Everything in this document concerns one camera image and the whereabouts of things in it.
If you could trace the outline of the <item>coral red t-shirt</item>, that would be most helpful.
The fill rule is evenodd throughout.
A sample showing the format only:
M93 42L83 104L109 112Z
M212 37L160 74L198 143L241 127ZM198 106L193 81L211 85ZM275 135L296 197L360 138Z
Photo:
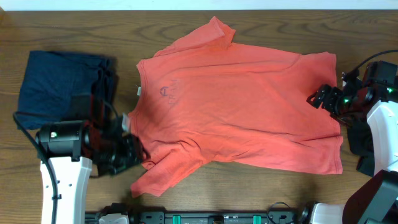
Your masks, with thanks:
M233 42L217 18L141 60L130 130L146 152L133 196L162 195L199 167L238 162L341 174L340 125L307 98L336 85L336 56Z

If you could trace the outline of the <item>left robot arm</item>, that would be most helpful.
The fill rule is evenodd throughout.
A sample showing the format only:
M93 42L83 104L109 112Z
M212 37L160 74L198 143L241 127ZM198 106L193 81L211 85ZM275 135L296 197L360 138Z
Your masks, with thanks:
M132 223L127 208L114 203L100 212L86 211L90 175L118 175L141 163L130 119L116 115L106 100L73 96L64 117L37 132L35 141L45 158L42 223Z

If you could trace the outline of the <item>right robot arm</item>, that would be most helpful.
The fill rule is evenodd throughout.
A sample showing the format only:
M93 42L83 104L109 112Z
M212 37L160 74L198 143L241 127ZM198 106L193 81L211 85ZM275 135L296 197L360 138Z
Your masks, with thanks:
M373 176L344 205L314 203L303 223L397 223L397 65L378 61L322 85L307 102L348 127L351 152L374 159Z

